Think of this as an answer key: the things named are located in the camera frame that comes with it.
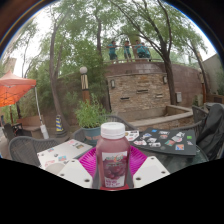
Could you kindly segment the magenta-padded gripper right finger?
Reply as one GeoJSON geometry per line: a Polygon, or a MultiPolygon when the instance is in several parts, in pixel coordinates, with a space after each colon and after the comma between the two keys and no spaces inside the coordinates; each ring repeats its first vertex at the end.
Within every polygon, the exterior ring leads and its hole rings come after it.
{"type": "Polygon", "coordinates": [[[147,157],[134,146],[130,150],[129,170],[135,188],[146,186],[169,175],[169,171],[155,156],[147,157]]]}

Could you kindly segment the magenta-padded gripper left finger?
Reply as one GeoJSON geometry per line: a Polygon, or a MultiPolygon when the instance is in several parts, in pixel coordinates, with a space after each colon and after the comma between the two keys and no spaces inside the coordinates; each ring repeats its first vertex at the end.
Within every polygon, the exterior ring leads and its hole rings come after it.
{"type": "Polygon", "coordinates": [[[96,149],[92,148],[79,159],[70,160],[58,176],[83,188],[91,188],[96,165],[96,149]]]}

